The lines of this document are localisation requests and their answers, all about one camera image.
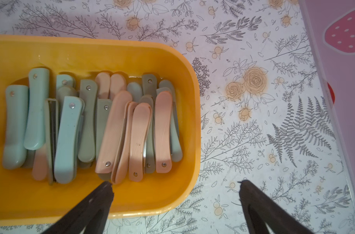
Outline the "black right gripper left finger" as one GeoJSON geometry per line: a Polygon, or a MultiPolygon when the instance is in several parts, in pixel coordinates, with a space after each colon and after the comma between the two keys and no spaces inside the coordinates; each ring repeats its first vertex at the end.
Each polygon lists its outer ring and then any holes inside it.
{"type": "Polygon", "coordinates": [[[105,181],[43,233],[102,234],[113,199],[112,183],[105,181]]]}

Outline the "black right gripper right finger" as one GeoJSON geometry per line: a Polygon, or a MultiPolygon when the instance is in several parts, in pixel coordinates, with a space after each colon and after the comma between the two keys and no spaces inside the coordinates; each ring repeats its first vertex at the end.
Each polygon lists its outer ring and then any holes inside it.
{"type": "Polygon", "coordinates": [[[249,180],[240,182],[240,202],[251,234],[311,234],[312,232],[290,216],[249,180]]]}

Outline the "pink folding fruit knife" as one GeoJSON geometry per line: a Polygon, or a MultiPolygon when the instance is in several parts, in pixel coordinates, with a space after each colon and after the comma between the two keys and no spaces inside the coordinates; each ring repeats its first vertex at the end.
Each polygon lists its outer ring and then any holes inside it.
{"type": "Polygon", "coordinates": [[[151,123],[152,108],[148,103],[140,103],[133,112],[130,156],[129,179],[140,182],[144,176],[146,141],[151,123]]]}
{"type": "Polygon", "coordinates": [[[172,168],[170,155],[170,121],[173,98],[169,91],[162,91],[155,102],[155,159],[156,172],[168,173],[172,168]]]}
{"type": "Polygon", "coordinates": [[[127,107],[133,97],[128,91],[120,91],[112,101],[106,123],[95,172],[97,174],[111,173],[118,165],[121,144],[124,140],[124,126],[127,107]]]}

